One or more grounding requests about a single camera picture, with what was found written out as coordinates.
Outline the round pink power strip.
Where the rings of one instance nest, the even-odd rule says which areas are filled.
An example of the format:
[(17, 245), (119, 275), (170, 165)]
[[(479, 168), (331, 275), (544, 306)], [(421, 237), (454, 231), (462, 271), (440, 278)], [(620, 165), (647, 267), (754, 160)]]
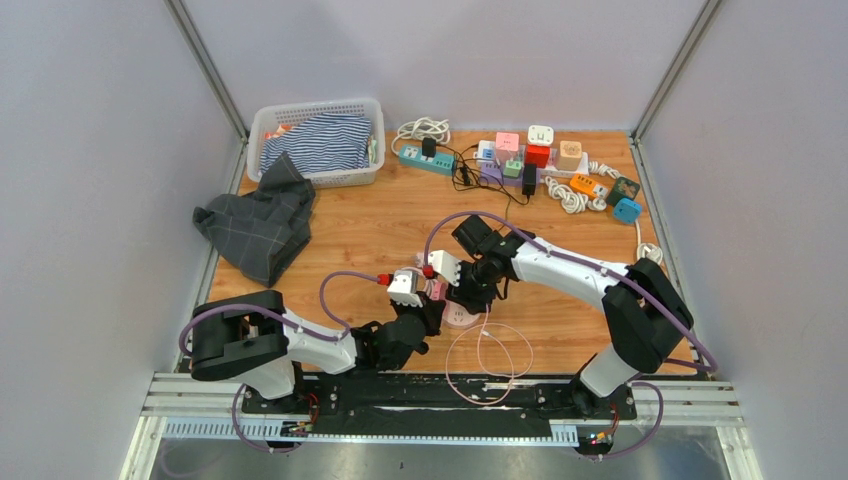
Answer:
[(446, 302), (442, 322), (449, 328), (466, 330), (475, 326), (481, 318), (480, 313), (472, 314), (465, 307), (451, 301)]

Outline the pink cube adapter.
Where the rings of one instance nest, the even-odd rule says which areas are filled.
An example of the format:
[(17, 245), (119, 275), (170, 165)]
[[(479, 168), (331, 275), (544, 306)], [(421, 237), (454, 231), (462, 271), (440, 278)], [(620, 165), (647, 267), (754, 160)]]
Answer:
[(429, 298), (434, 301), (443, 301), (446, 298), (448, 285), (443, 282), (433, 282), (429, 287)]

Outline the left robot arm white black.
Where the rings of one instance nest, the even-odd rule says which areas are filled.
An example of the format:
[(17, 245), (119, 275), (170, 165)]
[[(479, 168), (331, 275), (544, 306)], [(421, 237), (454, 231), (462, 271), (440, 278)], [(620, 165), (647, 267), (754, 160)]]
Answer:
[(265, 290), (196, 307), (178, 344), (193, 379), (237, 381), (293, 413), (306, 400), (299, 364), (330, 375), (385, 372), (426, 354), (427, 338), (441, 331), (446, 303), (426, 295), (420, 300), (418, 306), (393, 302), (396, 317), (386, 323), (337, 330), (296, 315), (280, 292)]

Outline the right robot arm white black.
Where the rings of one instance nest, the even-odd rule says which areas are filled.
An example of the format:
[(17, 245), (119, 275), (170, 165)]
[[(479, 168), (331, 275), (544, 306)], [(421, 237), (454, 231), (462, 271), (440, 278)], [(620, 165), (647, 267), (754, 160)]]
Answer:
[(461, 222), (452, 236), (468, 259), (433, 251), (427, 262), (446, 281), (447, 298), (468, 312), (489, 310), (497, 286), (512, 281), (550, 287), (603, 313), (609, 345), (581, 367), (553, 402), (555, 408), (569, 408), (583, 418), (598, 416), (627, 381), (656, 372), (693, 326), (688, 307), (651, 259), (633, 264), (593, 259), (521, 229), (501, 234), (477, 214)]

